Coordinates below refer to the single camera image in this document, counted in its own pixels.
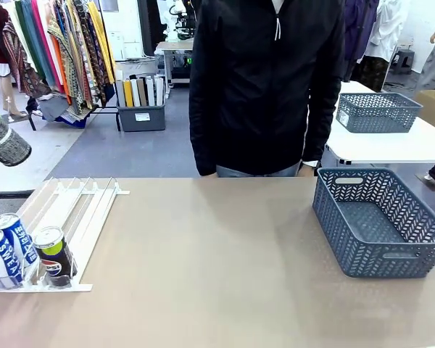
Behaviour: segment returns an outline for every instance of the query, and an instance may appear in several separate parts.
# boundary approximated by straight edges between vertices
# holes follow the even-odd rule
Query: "white can rack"
[[[78,273],[70,280],[70,285],[57,288],[51,285],[48,276],[40,265],[40,260],[22,270],[22,285],[14,289],[3,289],[0,281],[0,293],[36,293],[36,292],[85,292],[91,291],[92,284],[80,283],[88,261],[94,252],[96,242],[117,195],[129,194],[123,191],[116,179],[79,179],[69,183],[60,179],[48,180],[43,188],[26,202],[24,215],[39,199],[42,193],[54,186],[43,207],[28,224],[26,231],[34,237],[42,228],[60,227],[74,255]]]

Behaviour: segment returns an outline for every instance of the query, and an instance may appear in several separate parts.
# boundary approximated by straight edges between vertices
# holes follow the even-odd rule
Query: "workbench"
[[[0,294],[0,347],[435,345],[435,268],[346,277],[311,208],[314,178],[119,183],[130,194],[116,197],[84,273],[93,290]]]
[[[352,81],[342,83],[341,93],[373,91]],[[350,133],[333,116],[327,147],[341,164],[435,163],[435,127],[419,117],[409,133],[364,134]]]
[[[174,82],[178,82],[178,83],[190,82],[190,79],[187,80],[180,79],[179,81],[173,80],[173,68],[171,66],[171,57],[173,55],[173,52],[191,51],[193,47],[194,47],[193,39],[177,41],[177,42],[163,41],[158,44],[157,49],[162,50],[163,56],[165,58],[166,99],[169,98],[171,85],[173,85]]]

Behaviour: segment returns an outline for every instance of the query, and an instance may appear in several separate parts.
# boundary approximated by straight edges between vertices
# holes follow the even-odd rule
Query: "basket handle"
[[[360,185],[364,182],[364,178],[337,178],[335,179],[335,183],[337,185]]]
[[[420,255],[415,254],[411,255],[409,252],[385,252],[382,254],[382,258],[385,260],[396,260],[396,261],[403,261],[403,260],[416,260],[419,258]]]

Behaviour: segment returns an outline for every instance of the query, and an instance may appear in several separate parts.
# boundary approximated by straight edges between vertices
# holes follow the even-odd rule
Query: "purple jacket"
[[[346,0],[345,1],[345,59],[361,58],[368,46],[372,27],[377,19],[379,0]],[[364,30],[361,33],[359,44],[357,36],[361,31],[365,11],[368,13],[364,21]]]

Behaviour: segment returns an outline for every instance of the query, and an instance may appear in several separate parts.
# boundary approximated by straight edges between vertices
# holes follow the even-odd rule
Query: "pepsi can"
[[[32,239],[26,233],[19,216],[13,213],[0,215],[0,230],[5,233],[24,268],[29,267],[37,260],[36,248],[32,245]]]
[[[0,231],[0,283],[5,289],[18,287],[22,282],[21,264],[13,246]]]
[[[59,227],[44,228],[36,234],[34,244],[51,283],[58,287],[69,286],[78,273],[78,267],[63,230]]]

